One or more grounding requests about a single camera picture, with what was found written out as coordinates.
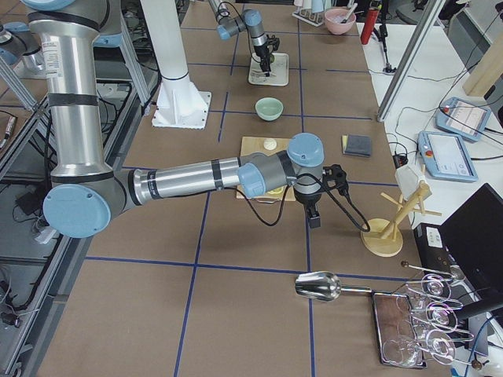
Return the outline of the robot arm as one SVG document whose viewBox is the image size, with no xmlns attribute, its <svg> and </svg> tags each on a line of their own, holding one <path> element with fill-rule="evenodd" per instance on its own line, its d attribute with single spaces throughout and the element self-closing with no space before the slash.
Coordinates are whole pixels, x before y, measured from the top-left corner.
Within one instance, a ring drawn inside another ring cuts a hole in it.
<svg viewBox="0 0 503 377">
<path fill-rule="evenodd" d="M 266 77 L 271 75 L 271 65 L 274 62 L 274 52 L 280 45 L 280 39 L 275 35 L 268 35 L 263 27 L 261 13 L 256 9 L 246 9 L 239 13 L 234 5 L 227 1 L 209 1 L 211 10 L 218 24 L 216 30 L 221 40 L 231 39 L 243 31 L 254 47 L 255 55 L 262 73 Z"/>
<path fill-rule="evenodd" d="M 86 239 L 112 219 L 149 201 L 236 189 L 248 200 L 286 186 L 306 211 L 316 212 L 322 193 L 324 148 L 314 134 L 297 134 L 272 155 L 213 159 L 167 169 L 124 169 L 125 156 L 110 165 L 104 152 L 94 46 L 119 31 L 120 1 L 21 1 L 31 31 L 40 37 L 46 64 L 47 101 L 56 138 L 57 165 L 43 203 L 47 223 L 61 235 Z M 270 73 L 272 38 L 259 11 L 231 18 L 224 1 L 209 1 L 217 31 L 228 39 L 247 31 L 262 68 Z M 211 93 L 189 77 L 175 1 L 141 1 L 160 78 L 154 126 L 203 129 Z"/>
</svg>

